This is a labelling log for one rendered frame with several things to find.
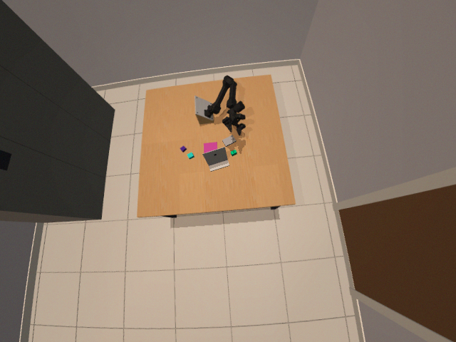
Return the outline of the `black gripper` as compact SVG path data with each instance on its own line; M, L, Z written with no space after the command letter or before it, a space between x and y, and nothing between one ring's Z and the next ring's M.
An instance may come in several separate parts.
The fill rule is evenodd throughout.
M238 124L239 120L237 120L236 118L233 119L233 117L234 117L234 113L231 114L229 116L229 118L226 117L225 119L223 119L222 123L224 123L227 126L227 128L229 129L230 132L232 132L232 125L235 125L237 127L238 134L241 135L241 131L242 131L242 129L244 129L246 127L246 125L244 123Z

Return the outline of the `pink translucent square zone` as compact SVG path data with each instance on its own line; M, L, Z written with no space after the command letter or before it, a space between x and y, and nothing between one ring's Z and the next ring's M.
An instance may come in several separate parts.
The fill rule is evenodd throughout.
M216 150L217 149L217 142L209 142L209 143L204 143L204 153Z

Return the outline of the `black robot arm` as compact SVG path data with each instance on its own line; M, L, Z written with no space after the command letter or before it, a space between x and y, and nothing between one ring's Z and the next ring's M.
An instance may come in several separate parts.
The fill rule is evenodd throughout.
M204 116L210 118L213 113L215 115L217 115L221 108L220 108L220 104L228 90L229 89L229 99L227 100L227 107L229 108L229 110L227 111L227 114L231 115L234 113L234 117L233 119L237 119L237 120L245 120L245 115L242 115L240 112L245 109L245 105L243 104L242 101L239 101L237 103L236 101L236 89L237 89L237 82L234 82L234 79L231 78L230 76L225 76L224 77L224 80L222 81L222 89L221 91L219 92L219 95L217 96L217 99L216 101L211 104L211 105L208 105L207 106L207 109L204 110ZM239 113L239 114L237 114Z

